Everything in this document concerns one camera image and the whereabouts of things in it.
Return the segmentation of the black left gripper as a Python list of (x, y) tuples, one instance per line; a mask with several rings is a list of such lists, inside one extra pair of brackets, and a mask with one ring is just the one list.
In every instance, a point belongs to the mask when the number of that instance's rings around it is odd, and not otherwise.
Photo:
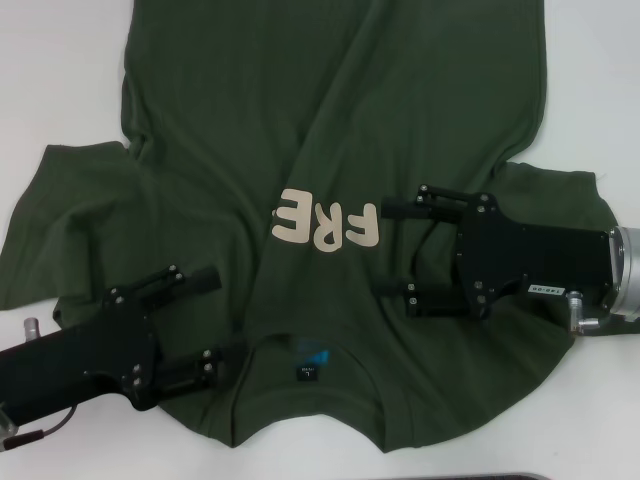
[(156, 363), (153, 312), (189, 295), (222, 287), (218, 270), (191, 274), (169, 266), (107, 290), (107, 304), (79, 325), (1, 352), (1, 409), (5, 413), (56, 413), (101, 395), (125, 396), (146, 411), (207, 389), (231, 387), (246, 360), (246, 342)]

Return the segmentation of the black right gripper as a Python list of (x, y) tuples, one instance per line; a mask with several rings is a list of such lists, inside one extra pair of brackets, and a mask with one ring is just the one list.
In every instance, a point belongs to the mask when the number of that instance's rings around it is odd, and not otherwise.
[(612, 291), (609, 235), (604, 231), (516, 222), (495, 196), (421, 184), (414, 199), (386, 197), (381, 217), (458, 223), (452, 283), (377, 279), (377, 296), (401, 297), (410, 317), (481, 319), (507, 295), (560, 299), (578, 292), (598, 310)]

